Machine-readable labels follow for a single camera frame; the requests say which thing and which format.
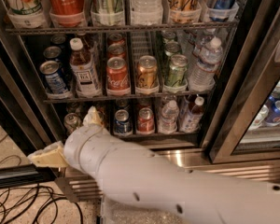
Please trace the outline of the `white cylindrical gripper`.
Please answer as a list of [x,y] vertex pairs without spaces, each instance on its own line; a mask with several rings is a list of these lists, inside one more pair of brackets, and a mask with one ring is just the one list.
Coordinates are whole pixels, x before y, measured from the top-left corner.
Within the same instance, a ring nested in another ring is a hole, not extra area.
[[28,160],[36,167],[65,168],[69,163],[82,173],[95,175],[99,161],[112,145],[112,135],[102,127],[95,106],[88,110],[83,125],[70,134],[64,147],[61,141],[55,142],[29,154]]

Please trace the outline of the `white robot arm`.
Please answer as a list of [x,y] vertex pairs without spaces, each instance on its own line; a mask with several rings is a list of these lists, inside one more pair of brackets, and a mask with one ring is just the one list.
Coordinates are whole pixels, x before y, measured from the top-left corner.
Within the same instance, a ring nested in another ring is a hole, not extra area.
[[187,171],[150,149],[124,142],[94,107],[67,140],[28,156],[38,167],[71,166],[93,177],[109,199],[169,211],[191,224],[280,224],[280,185]]

